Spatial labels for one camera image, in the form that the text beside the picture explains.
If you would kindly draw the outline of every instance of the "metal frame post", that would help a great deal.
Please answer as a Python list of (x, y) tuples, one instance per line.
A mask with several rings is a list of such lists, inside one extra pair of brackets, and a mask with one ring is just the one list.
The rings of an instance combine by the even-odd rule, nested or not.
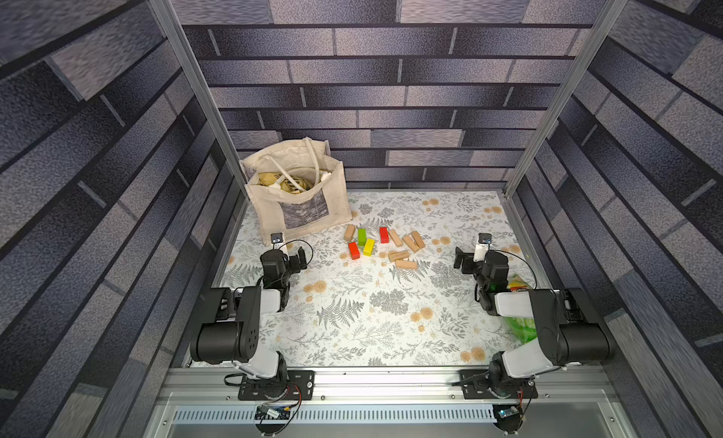
[(208, 88), (208, 83), (201, 72), (201, 67), (198, 65), (196, 56), (193, 55), (191, 45), (186, 38), (186, 34), (183, 31), (181, 22), (176, 16), (171, 5), (171, 0), (148, 0), (153, 12), (156, 13), (160, 26), (163, 28), (163, 32), (166, 33), (168, 42), (171, 44), (178, 62), (181, 63), (184, 73), (188, 82), (191, 84), (196, 99), (201, 105), (203, 113), (208, 119), (208, 124), (211, 126), (211, 130), (221, 145), (223, 153), (226, 155), (226, 159), (229, 160), (230, 169), (233, 172), (233, 177), (241, 186), (241, 194), (246, 197), (244, 191), (244, 184), (247, 182), (241, 168), (239, 166), (239, 154), (233, 147), (233, 143), (230, 139), (229, 130), (223, 123), (221, 112), (218, 110), (216, 102), (213, 100), (211, 90)]
[(605, 41), (612, 25), (618, 19), (622, 8), (627, 2), (628, 0), (607, 0), (605, 2), (605, 5), (600, 11), (600, 15), (595, 21), (595, 25), (592, 26), (587, 41), (585, 41), (578, 56), (575, 57), (570, 70), (565, 74), (565, 80), (563, 80), (560, 88), (557, 89), (550, 107), (545, 111), (545, 114), (540, 120), (540, 124), (537, 126), (537, 129), (535, 129), (529, 144), (525, 148), (525, 152), (522, 153), (522, 157), (520, 157), (519, 162), (517, 162), (515, 170), (512, 172), (510, 180), (505, 186), (506, 198), (512, 198), (515, 190), (517, 190), (517, 186), (520, 185), (520, 181), (523, 176), (525, 176), (527, 168), (532, 164), (543, 141), (555, 127), (557, 118), (562, 113), (563, 108), (565, 108), (565, 104), (570, 100), (570, 96), (572, 96), (573, 91), (577, 88), (578, 83), (580, 83), (580, 80), (583, 78), (583, 74), (587, 71), (590, 63), (592, 63), (592, 59)]

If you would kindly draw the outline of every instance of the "table surface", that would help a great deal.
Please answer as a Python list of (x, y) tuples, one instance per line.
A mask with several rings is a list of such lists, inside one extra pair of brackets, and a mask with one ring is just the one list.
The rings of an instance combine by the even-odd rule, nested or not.
[[(480, 232), (493, 235), (493, 248), (521, 255), (497, 193), (349, 191), (348, 196), (351, 223), (375, 239), (374, 253), (351, 260), (343, 240), (346, 225), (304, 237), (314, 247), (314, 259), (291, 277), (285, 310), (262, 316), (261, 343), (282, 352), (289, 366), (486, 364), (495, 352), (520, 345), (504, 319), (489, 316), (474, 301), (472, 276), (453, 268), (455, 246), (474, 251)], [(397, 248), (391, 241), (379, 243), (380, 226), (400, 237), (412, 230), (421, 234), (427, 246), (410, 257), (418, 270), (397, 270), (388, 261), (386, 254)], [(290, 254), (297, 244), (289, 245)], [(249, 207), (221, 287), (252, 285), (262, 272), (259, 256), (268, 249)], [(531, 280), (523, 262), (509, 259), (511, 277)]]

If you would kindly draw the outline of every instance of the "printed graphic on bag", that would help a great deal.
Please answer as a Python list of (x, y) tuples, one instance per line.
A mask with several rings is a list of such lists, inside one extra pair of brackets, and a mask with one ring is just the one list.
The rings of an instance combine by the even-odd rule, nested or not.
[(284, 224), (287, 229), (301, 227), (329, 215), (329, 208), (326, 206), (324, 192), (315, 194), (309, 201), (298, 205), (279, 203), (284, 212)]

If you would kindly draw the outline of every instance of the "canvas bag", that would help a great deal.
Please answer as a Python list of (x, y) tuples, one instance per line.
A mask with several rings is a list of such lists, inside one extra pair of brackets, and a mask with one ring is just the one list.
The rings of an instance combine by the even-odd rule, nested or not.
[[(271, 245), (272, 233), (284, 233), (288, 242), (351, 221), (344, 165), (331, 157), (329, 142), (308, 137), (285, 140), (249, 155), (241, 166), (249, 179), (246, 193), (259, 216), (265, 245)], [(319, 170), (331, 174), (321, 180)], [(282, 172), (287, 179), (291, 175), (318, 181), (312, 189), (292, 194), (259, 185), (260, 172)]]

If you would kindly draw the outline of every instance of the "brick wallpaper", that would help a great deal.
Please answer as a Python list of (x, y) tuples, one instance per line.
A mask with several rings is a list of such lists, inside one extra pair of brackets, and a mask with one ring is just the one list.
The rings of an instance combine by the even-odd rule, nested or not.
[(0, 63), (0, 436), (141, 436), (236, 161), (147, 0), (0, 0)]
[(171, 2), (240, 158), (309, 136), (351, 188), (501, 189), (605, 0)]
[(641, 437), (723, 436), (723, 0), (630, 0), (516, 192)]

